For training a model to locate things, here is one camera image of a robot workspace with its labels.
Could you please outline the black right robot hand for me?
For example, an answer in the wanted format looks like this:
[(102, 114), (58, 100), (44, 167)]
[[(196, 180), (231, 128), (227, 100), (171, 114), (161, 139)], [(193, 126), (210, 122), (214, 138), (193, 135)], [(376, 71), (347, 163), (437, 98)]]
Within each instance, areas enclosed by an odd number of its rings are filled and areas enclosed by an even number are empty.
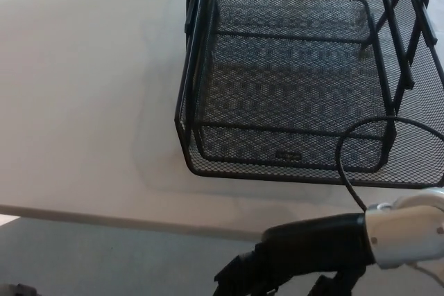
[(351, 295), (375, 264), (363, 213), (302, 220), (267, 229), (251, 252), (214, 278), (215, 295), (275, 295), (297, 276), (318, 272), (310, 295)]

